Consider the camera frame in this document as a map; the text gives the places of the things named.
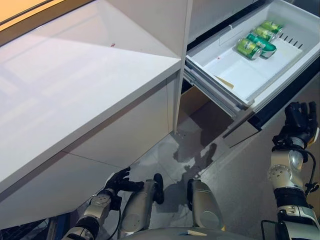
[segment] white countertop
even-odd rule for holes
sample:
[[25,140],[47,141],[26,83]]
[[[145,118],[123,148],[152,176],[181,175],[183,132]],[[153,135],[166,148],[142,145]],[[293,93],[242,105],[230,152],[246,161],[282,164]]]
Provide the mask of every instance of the white countertop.
[[103,0],[0,48],[0,193],[180,69]]

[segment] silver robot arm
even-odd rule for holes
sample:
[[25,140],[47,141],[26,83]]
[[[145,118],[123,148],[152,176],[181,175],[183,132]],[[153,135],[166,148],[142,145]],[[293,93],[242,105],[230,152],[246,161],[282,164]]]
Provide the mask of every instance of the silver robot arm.
[[[278,209],[275,226],[277,240],[319,240],[320,225],[307,195],[319,188],[313,183],[316,160],[305,150],[318,137],[316,104],[309,103],[309,114],[305,103],[293,102],[285,109],[286,121],[279,135],[273,138],[271,166],[268,178],[272,182]],[[313,169],[306,190],[301,177],[303,163],[313,160]]]
[[143,188],[144,182],[132,182],[126,177],[130,167],[115,173],[104,188],[94,195],[76,225],[72,227],[62,240],[95,240],[100,227],[104,224],[110,210],[120,210],[122,198],[117,196],[120,190],[136,192]]

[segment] open drawer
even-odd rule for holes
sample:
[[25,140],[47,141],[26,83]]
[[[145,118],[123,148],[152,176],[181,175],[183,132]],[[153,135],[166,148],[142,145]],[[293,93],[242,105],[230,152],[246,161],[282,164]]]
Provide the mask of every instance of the open drawer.
[[[268,59],[249,60],[235,51],[240,38],[264,20],[284,25]],[[318,56],[319,17],[282,0],[248,13],[187,52],[184,78],[233,119],[261,108],[290,84]]]

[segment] can label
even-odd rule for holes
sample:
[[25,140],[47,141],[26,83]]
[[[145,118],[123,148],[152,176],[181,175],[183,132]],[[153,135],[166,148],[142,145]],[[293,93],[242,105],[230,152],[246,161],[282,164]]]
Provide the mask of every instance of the can label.
[[245,55],[247,58],[253,59],[253,58],[257,58],[255,55],[256,55],[256,52],[260,50],[260,47],[257,46],[254,42],[246,38],[243,38],[238,42],[236,49],[240,53]]
[[274,23],[273,21],[264,21],[261,24],[261,27],[263,27],[264,29],[267,29],[275,34],[281,32],[282,29],[284,28],[283,26],[278,25],[278,24]]
[[259,37],[254,32],[250,32],[246,38],[262,48],[261,55],[265,58],[271,57],[277,50],[277,47],[275,45]]
[[255,34],[257,34],[259,37],[267,40],[268,42],[272,41],[276,37],[275,33],[273,33],[272,31],[269,31],[261,26],[258,26],[256,29],[254,29],[253,32]]

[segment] cabinet panel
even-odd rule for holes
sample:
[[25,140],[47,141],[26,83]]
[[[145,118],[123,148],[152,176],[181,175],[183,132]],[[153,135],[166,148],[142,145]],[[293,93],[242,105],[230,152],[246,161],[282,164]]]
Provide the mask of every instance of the cabinet panel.
[[54,164],[1,202],[0,229],[71,212],[120,170],[63,152],[54,158]]
[[83,136],[65,151],[122,168],[132,164],[169,133],[166,81],[151,91],[119,118],[108,119],[95,135]]
[[252,3],[252,0],[194,0],[188,42]]

